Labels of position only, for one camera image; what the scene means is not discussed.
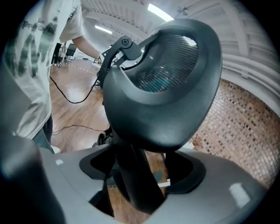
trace person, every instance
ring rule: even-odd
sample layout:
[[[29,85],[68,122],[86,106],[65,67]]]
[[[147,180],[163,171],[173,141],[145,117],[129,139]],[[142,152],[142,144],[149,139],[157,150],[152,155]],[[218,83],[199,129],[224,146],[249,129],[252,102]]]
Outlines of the person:
[[[33,139],[39,147],[54,153],[49,71],[56,43],[72,40],[85,54],[98,59],[100,52],[86,39],[80,0],[39,1],[25,16],[6,44],[2,64],[30,98],[31,105],[19,123],[16,134]]]
[[[61,47],[61,43],[57,42],[56,43],[56,47],[55,47],[54,52],[53,52],[51,66],[52,65],[57,66],[57,61],[58,61],[58,56],[59,56],[59,52],[60,52],[60,47]]]

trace white sneaker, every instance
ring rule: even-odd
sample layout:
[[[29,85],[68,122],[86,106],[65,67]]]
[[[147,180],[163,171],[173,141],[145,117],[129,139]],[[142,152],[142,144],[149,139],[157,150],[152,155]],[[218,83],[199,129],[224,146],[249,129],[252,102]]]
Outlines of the white sneaker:
[[[52,145],[51,145],[51,147],[52,147],[52,150],[53,150],[54,154],[60,153],[60,149],[58,147],[55,147],[55,146],[52,146]]]

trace brick wall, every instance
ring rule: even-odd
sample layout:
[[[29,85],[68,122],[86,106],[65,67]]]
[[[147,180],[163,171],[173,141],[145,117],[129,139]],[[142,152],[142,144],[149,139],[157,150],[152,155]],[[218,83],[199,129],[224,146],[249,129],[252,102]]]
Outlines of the brick wall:
[[[190,142],[198,151],[234,161],[265,186],[280,164],[280,119],[260,99],[220,81],[208,115]]]

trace graphic print on shirt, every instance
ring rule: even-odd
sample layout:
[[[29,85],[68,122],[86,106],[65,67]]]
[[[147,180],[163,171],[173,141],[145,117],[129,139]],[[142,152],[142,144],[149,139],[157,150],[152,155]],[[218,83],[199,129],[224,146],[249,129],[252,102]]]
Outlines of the graphic print on shirt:
[[[77,9],[78,9],[78,6],[77,6],[77,7],[74,7],[74,9],[73,9],[72,13],[70,14],[68,20],[71,19],[71,18],[73,17],[73,15],[77,12]]]
[[[38,72],[38,63],[45,62],[46,57],[49,55],[49,52],[53,46],[54,34],[57,28],[58,17],[54,17],[52,22],[44,27],[45,21],[41,18],[34,24],[29,23],[28,21],[23,21],[20,27],[17,30],[16,38],[10,39],[7,43],[6,52],[4,55],[7,66],[10,68],[13,76],[23,76],[27,69],[27,60],[28,54],[31,51],[31,66],[32,73],[31,76],[35,77]],[[16,61],[16,43],[17,39],[20,37],[20,29],[31,29],[30,34],[27,36],[24,46],[20,53],[20,59],[17,63]],[[41,31],[40,44],[37,49],[35,43],[35,32]]]

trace white ceiling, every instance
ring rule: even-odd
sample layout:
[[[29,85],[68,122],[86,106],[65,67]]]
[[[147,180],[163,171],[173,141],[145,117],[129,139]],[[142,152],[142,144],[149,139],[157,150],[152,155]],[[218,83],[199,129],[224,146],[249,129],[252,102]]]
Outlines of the white ceiling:
[[[164,21],[147,10],[149,3],[173,18],[210,25],[218,34],[223,69],[257,81],[280,98],[277,53],[257,20],[237,0],[81,0],[85,30],[93,44],[107,49],[123,35],[140,42]],[[96,30],[100,25],[112,35]]]

